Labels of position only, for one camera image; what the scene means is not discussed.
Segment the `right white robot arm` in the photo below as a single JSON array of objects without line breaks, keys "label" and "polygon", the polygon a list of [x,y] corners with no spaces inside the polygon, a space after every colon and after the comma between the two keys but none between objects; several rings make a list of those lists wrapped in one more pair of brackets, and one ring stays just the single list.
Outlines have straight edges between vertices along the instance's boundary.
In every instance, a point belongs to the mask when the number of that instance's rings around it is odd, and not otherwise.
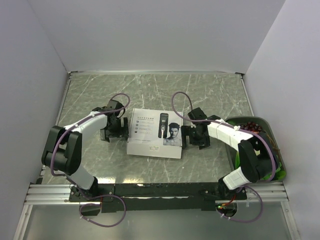
[{"label": "right white robot arm", "polygon": [[187,115],[191,125],[181,127],[183,148],[187,146],[186,137],[190,145],[198,146],[200,150],[209,147],[213,138],[239,155],[239,167],[218,180],[218,193],[223,199],[230,199],[244,185],[274,178],[279,160],[265,133],[231,125],[216,115],[208,117],[199,107]]}]

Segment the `white hair clipper kit box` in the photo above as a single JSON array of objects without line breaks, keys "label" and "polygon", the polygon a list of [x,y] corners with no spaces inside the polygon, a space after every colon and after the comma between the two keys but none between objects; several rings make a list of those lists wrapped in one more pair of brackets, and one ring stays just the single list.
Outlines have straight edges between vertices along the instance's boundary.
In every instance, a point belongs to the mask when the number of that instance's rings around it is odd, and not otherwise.
[{"label": "white hair clipper kit box", "polygon": [[134,156],[180,159],[181,112],[134,108],[126,153]]}]

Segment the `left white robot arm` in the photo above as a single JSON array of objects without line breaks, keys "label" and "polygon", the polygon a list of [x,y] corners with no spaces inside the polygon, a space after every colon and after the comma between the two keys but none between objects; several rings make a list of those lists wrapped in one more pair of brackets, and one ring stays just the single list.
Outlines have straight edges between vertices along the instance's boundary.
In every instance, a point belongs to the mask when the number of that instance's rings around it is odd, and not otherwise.
[{"label": "left white robot arm", "polygon": [[41,162],[50,168],[55,177],[66,177],[81,190],[87,201],[99,195],[98,179],[82,166],[83,143],[100,132],[100,139],[110,142],[112,138],[129,136],[128,118],[121,118],[126,106],[111,99],[107,106],[94,108],[83,119],[64,127],[53,126],[48,134]]}]

